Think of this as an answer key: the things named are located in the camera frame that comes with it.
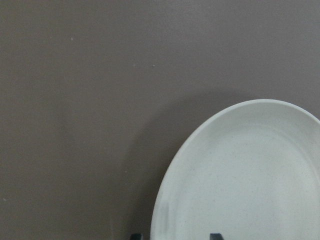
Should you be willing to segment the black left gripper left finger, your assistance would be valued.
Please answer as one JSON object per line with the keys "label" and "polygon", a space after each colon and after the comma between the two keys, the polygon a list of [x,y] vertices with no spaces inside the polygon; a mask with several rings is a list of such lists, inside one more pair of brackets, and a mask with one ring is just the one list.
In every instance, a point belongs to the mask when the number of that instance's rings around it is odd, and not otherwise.
{"label": "black left gripper left finger", "polygon": [[130,236],[130,240],[143,240],[144,235],[142,233],[133,233]]}

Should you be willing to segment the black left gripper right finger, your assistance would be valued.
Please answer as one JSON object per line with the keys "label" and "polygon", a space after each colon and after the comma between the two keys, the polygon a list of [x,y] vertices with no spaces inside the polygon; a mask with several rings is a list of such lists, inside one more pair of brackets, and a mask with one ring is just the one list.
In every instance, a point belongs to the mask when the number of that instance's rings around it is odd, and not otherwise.
{"label": "black left gripper right finger", "polygon": [[223,240],[223,236],[220,233],[211,233],[209,235],[210,240]]}

